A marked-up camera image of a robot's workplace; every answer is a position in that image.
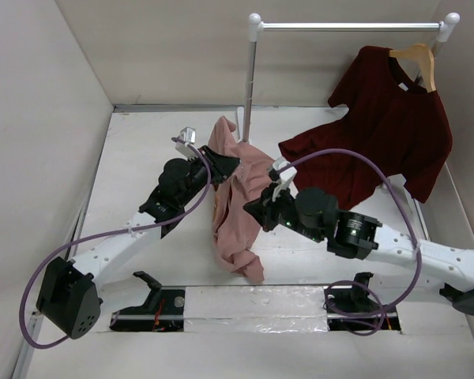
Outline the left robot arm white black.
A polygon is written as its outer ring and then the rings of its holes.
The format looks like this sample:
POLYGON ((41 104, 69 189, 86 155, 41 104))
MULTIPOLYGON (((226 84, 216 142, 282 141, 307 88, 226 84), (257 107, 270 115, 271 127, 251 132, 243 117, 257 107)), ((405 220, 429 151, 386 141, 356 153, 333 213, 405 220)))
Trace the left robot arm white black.
POLYGON ((206 145, 177 148, 182 157, 164 164, 156 188, 123 229, 103 233, 100 244, 70 261, 56 257, 47 264, 36 307, 70 339, 95 325, 105 305, 102 288, 114 272, 176 228, 191 201, 200 204, 212 185, 225 182, 240 165, 239 158, 206 145))

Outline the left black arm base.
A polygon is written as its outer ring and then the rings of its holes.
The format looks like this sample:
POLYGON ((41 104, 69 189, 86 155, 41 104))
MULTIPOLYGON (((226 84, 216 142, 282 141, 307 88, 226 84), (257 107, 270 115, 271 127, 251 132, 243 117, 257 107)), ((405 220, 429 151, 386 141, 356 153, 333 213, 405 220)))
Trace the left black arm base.
POLYGON ((113 332, 183 332, 185 287, 164 287, 148 273, 134 276, 147 285, 149 292, 142 304, 114 312, 109 328, 113 332))

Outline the pink t shirt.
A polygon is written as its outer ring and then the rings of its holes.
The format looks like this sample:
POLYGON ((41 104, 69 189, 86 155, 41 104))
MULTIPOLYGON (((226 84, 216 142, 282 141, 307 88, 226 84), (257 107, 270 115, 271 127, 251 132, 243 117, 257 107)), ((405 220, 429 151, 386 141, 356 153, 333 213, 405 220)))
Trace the pink t shirt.
POLYGON ((216 121, 208 143, 216 153, 240 159, 229 179, 216 188, 213 247, 221 268, 260 283, 264 280, 264 268, 251 248, 261 227, 243 206, 258 199, 271 183, 267 169, 273 158, 251 144, 238 142, 233 136, 236 129, 236 124, 222 116, 216 121))

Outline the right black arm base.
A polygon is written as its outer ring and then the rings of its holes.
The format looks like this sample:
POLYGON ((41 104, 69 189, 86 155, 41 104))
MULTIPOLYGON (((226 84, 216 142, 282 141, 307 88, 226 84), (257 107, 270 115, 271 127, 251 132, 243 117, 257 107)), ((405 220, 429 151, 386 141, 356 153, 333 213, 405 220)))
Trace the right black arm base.
POLYGON ((397 309, 392 308, 383 319, 379 315, 363 317, 364 313, 379 310, 374 296, 364 290, 374 274, 358 272, 353 281, 333 285, 324 290, 325 303, 323 309, 327 312, 327 325, 330 332, 350 332, 357 336, 369 336, 381 331, 401 331, 397 309))

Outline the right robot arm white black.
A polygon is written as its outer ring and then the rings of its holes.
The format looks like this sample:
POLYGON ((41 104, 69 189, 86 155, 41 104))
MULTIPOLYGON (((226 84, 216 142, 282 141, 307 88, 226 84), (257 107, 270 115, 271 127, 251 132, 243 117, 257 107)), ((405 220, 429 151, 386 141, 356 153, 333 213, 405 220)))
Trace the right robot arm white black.
POLYGON ((274 185, 243 206, 264 231, 281 225, 338 257, 376 261, 413 270, 452 307, 474 316, 474 250, 461 250, 400 233, 377 219, 341 210, 337 199, 319 188, 296 196, 274 185))

